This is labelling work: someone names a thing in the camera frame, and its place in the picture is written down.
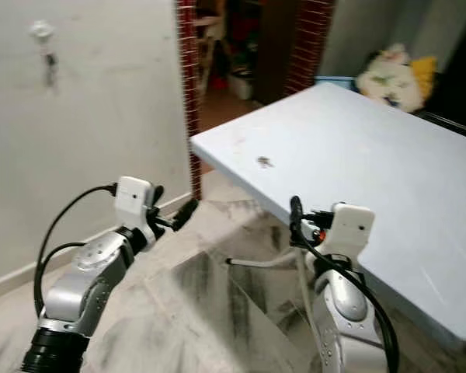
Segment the white table crossbar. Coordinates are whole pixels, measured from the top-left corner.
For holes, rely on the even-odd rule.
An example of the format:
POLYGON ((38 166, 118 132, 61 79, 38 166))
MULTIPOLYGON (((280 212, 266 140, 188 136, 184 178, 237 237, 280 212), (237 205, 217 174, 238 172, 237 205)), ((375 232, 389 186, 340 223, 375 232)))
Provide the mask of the white table crossbar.
POLYGON ((229 266, 250 267, 250 269, 286 270, 297 262, 298 253, 283 253, 271 260, 244 260, 226 258, 224 262, 229 266))

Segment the white folding table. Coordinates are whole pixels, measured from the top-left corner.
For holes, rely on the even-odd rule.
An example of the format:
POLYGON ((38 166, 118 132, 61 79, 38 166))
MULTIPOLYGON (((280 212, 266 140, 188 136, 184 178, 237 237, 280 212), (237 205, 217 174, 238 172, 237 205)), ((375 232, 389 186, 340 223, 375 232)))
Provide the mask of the white folding table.
POLYGON ((371 209, 357 260, 375 295, 436 341, 466 347, 466 136, 318 84, 190 143, 281 221, 294 195, 308 209, 371 209), (273 167, 258 167, 260 156, 273 167))

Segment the narrow red brick pillar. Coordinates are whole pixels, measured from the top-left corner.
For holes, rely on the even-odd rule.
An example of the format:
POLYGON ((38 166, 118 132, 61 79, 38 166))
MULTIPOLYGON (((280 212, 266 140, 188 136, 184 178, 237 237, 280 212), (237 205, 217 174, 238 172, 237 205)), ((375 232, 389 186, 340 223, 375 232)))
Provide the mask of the narrow red brick pillar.
POLYGON ((188 148, 188 165, 190 165, 191 194, 194 199, 202 198, 201 161, 193 153, 190 140, 198 134, 197 90, 198 46, 194 20, 196 15, 195 0, 174 0, 176 7, 177 43, 179 43, 179 67, 181 74, 181 96, 183 97, 184 122, 186 122, 186 140, 188 148))

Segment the white storage box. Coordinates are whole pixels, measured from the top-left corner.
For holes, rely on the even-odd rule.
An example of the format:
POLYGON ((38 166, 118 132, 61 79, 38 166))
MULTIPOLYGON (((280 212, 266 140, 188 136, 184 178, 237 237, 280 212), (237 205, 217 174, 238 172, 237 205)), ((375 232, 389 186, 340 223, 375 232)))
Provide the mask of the white storage box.
POLYGON ((237 99, 250 100, 253 97, 253 72, 229 72, 227 78, 229 90, 237 97, 237 99))

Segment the blue box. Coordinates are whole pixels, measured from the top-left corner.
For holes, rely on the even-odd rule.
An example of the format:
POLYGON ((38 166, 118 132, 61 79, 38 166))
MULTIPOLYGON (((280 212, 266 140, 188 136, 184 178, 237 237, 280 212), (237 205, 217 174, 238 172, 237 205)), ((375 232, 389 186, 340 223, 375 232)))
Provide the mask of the blue box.
POLYGON ((329 75, 317 75, 315 84, 333 84, 344 89, 353 89, 355 86, 354 77, 329 77, 329 75))

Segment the white yellow plush toy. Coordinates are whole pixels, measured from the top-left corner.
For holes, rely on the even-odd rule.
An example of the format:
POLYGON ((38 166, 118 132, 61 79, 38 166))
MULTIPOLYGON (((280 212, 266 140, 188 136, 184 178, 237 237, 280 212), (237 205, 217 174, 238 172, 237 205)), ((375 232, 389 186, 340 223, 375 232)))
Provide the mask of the white yellow plush toy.
POLYGON ((438 61, 436 57, 411 59, 406 47, 395 43, 375 54, 355 78, 357 92, 404 113, 421 110, 432 95, 438 61))

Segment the dark hanging key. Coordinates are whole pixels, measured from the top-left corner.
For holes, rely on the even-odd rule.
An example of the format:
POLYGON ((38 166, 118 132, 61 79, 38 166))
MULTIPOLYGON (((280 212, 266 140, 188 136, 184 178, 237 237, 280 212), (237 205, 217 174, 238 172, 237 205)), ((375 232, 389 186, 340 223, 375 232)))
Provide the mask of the dark hanging key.
POLYGON ((44 70, 44 85, 46 88, 55 88, 57 84, 57 70, 58 60, 56 53, 49 45, 43 45, 41 47, 43 53, 43 60, 45 65, 44 70))

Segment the dark wooden door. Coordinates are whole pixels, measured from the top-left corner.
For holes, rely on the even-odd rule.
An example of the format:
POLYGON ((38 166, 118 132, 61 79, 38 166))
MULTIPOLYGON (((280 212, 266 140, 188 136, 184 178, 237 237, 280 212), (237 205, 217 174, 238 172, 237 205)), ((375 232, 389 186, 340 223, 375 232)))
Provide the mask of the dark wooden door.
POLYGON ((254 100, 270 104, 285 96, 301 0, 263 0, 254 70, 254 100))

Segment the wide red brick pillar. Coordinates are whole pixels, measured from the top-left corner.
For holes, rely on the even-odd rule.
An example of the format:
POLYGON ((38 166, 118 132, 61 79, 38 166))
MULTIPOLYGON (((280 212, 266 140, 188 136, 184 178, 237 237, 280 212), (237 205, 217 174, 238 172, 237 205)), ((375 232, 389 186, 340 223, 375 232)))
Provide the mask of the wide red brick pillar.
POLYGON ((298 0, 292 52, 283 94, 292 96, 315 84, 337 0, 298 0))

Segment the white round wall hook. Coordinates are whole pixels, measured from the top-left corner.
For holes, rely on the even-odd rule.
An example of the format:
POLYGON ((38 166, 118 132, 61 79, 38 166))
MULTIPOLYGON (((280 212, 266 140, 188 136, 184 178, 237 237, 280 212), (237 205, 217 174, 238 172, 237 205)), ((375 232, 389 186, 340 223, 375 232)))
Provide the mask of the white round wall hook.
POLYGON ((54 35, 54 31, 55 28, 45 20, 37 20, 30 25, 30 36, 41 45, 49 42, 49 39, 54 35))

